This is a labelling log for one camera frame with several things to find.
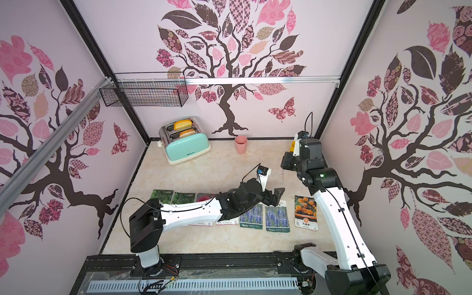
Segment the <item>hollyhock seed packet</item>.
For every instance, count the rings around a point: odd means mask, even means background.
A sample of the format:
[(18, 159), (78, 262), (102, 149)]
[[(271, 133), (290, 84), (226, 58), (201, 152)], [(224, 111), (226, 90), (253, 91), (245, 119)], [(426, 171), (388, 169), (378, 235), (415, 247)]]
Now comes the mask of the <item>hollyhock seed packet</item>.
[[(204, 193), (198, 193), (196, 196), (196, 202), (206, 202), (209, 201), (210, 199), (214, 198), (215, 194), (204, 194)], [(200, 221), (200, 222), (195, 222), (192, 223), (191, 226), (208, 226), (212, 227), (213, 222), (212, 221)]]
[(238, 225), (239, 218), (232, 218), (230, 220), (218, 221), (216, 222), (217, 226), (225, 226), (225, 225)]

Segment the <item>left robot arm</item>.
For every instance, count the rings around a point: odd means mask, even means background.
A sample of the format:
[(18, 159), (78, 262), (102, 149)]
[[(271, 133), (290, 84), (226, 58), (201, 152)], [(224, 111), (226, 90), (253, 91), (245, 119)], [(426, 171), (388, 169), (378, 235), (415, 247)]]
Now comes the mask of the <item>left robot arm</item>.
[(129, 217), (130, 251), (143, 269), (161, 263), (159, 239), (162, 233), (198, 222), (221, 222), (242, 216), (258, 204), (276, 207), (285, 188), (267, 190), (256, 178), (237, 189), (216, 194), (209, 200), (188, 204), (162, 204), (150, 199)]

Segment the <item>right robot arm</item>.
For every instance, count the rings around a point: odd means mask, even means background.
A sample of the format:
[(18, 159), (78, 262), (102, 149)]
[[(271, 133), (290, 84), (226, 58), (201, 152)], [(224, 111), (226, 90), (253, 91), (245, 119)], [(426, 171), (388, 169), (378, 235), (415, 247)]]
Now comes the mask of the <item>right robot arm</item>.
[(286, 152), (281, 168), (297, 173), (321, 210), (333, 238), (336, 258), (316, 247), (300, 250), (302, 263), (323, 275), (332, 295), (386, 295), (391, 273), (379, 264), (363, 240), (345, 198), (345, 189), (333, 168), (326, 166), (322, 143), (299, 132)]

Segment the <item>lavender seed packet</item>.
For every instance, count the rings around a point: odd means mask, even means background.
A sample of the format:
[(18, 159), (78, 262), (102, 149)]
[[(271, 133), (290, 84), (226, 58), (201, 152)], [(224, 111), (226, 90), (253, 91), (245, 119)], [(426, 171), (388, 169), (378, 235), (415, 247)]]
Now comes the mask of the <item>lavender seed packet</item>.
[(268, 232), (290, 232), (286, 201), (281, 200), (277, 206), (265, 206), (265, 229)]
[(263, 210), (262, 204), (255, 205), (251, 210), (244, 213), (239, 218), (239, 225), (242, 228), (263, 229)]

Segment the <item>green gourd seed packet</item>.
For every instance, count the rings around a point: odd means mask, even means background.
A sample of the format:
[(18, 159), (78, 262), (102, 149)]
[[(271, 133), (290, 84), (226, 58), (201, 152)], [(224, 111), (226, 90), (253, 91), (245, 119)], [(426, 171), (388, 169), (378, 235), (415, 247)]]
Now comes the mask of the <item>green gourd seed packet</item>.
[(195, 202), (195, 193), (174, 192), (171, 204), (181, 205)]

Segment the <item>marigold seed packet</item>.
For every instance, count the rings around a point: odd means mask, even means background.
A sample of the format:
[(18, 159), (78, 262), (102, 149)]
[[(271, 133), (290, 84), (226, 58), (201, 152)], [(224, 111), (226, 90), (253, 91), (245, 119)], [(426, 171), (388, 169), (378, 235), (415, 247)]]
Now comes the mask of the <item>marigold seed packet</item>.
[(295, 226), (318, 231), (317, 203), (313, 197), (295, 196)]

